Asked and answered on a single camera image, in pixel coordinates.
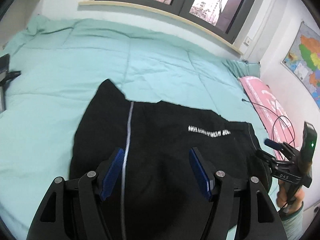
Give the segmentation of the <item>black hooded jacket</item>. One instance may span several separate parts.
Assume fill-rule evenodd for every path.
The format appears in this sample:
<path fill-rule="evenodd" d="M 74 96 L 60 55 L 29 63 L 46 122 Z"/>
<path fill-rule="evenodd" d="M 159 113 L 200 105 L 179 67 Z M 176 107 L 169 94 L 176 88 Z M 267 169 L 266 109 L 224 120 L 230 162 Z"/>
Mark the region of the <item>black hooded jacket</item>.
<path fill-rule="evenodd" d="M 69 178 L 95 170 L 118 147 L 128 150 L 124 196 L 116 185 L 103 209 L 113 239 L 201 238 L 212 205 L 189 164 L 193 147 L 233 178 L 272 184 L 251 124 L 164 101 L 130 102 L 105 80 L 76 130 Z"/>

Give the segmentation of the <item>pink pillow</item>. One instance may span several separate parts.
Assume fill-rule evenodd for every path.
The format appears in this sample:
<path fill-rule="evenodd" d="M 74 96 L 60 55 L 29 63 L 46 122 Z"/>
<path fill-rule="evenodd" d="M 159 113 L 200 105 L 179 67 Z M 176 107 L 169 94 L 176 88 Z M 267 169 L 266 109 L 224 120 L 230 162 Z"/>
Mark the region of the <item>pink pillow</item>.
<path fill-rule="evenodd" d="M 286 142 L 299 150 L 301 140 L 298 139 L 291 120 L 268 85 L 254 76 L 245 76 L 238 80 L 249 102 L 259 115 L 268 133 L 268 138 L 275 142 Z"/>

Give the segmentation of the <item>teal green bed quilt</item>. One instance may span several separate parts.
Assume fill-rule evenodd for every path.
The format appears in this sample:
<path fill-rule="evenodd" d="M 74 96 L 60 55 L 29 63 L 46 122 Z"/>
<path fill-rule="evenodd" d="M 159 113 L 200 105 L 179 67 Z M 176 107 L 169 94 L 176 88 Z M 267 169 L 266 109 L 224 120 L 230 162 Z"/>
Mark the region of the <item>teal green bed quilt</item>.
<path fill-rule="evenodd" d="M 99 21 L 35 16 L 1 51 L 19 70 L 1 114 L 1 218 L 26 239 L 52 180 L 66 177 L 75 131 L 99 85 L 110 79 L 134 101 L 210 109 L 267 131 L 239 82 L 256 63 L 223 59 L 177 36 Z"/>

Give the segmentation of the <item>black phone tripod stand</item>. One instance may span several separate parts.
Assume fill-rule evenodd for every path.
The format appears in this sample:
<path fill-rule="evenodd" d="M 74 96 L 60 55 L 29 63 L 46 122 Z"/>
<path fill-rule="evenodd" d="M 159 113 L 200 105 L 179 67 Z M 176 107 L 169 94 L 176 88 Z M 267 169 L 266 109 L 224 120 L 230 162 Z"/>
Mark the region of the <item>black phone tripod stand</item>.
<path fill-rule="evenodd" d="M 21 71 L 9 70 L 10 55 L 1 56 L 1 113 L 6 110 L 5 91 L 9 83 L 21 75 Z"/>

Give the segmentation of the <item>wooden window sill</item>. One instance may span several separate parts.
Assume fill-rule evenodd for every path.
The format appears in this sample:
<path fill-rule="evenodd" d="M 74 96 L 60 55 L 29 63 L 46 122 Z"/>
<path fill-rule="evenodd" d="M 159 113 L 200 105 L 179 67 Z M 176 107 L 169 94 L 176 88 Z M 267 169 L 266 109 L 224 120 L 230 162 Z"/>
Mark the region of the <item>wooden window sill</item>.
<path fill-rule="evenodd" d="M 114 1 L 81 1 L 78 11 L 106 14 L 107 20 L 175 35 L 219 56 L 241 57 L 243 52 L 208 29 L 172 13 L 144 5 Z"/>

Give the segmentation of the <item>white bookshelf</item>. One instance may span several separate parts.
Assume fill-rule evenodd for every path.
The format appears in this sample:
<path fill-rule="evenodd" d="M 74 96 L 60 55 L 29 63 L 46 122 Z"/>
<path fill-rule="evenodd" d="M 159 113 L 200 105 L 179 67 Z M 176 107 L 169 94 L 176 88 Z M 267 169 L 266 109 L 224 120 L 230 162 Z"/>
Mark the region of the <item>white bookshelf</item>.
<path fill-rule="evenodd" d="M 14 0 L 1 19 L 1 49 L 19 31 L 26 28 L 40 0 Z"/>

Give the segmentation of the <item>colourful wall map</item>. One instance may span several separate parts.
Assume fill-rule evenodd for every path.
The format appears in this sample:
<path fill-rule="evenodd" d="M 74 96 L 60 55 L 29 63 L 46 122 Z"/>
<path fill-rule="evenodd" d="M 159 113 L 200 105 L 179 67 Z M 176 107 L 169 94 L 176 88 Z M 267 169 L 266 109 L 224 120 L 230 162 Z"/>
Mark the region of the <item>colourful wall map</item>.
<path fill-rule="evenodd" d="M 319 106 L 319 34 L 302 22 L 282 63 Z"/>

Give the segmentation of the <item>white wall socket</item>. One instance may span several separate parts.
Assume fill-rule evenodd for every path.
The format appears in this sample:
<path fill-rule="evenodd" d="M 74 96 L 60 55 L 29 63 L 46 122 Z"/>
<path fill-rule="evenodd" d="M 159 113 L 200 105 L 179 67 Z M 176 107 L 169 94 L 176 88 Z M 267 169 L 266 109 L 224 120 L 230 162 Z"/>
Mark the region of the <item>white wall socket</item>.
<path fill-rule="evenodd" d="M 246 46 L 249 46 L 249 45 L 251 44 L 251 42 L 252 42 L 252 39 L 251 39 L 249 36 L 247 36 L 247 37 L 245 38 L 245 40 L 244 40 L 244 44 L 245 44 Z"/>

